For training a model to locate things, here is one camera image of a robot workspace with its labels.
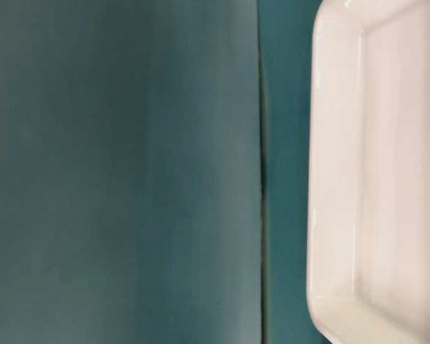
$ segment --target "rectangular baking dish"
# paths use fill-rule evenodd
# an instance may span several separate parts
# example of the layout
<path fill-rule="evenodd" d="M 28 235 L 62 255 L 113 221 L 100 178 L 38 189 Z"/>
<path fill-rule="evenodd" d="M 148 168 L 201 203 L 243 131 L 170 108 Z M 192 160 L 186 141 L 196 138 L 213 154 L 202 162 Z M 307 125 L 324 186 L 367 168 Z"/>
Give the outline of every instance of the rectangular baking dish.
<path fill-rule="evenodd" d="M 312 319 L 430 343 L 430 0 L 324 0 L 312 64 Z"/>

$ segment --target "blue-green backdrop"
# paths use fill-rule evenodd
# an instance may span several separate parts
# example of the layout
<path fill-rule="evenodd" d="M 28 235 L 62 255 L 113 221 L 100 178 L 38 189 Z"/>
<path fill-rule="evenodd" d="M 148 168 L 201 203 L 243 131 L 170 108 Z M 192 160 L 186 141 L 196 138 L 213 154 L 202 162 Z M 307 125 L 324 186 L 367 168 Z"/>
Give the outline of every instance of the blue-green backdrop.
<path fill-rule="evenodd" d="M 0 344 L 260 341 L 257 7 L 0 0 Z"/>
<path fill-rule="evenodd" d="M 320 0 L 259 0 L 264 153 L 264 339 L 327 343 L 306 303 L 312 26 Z"/>

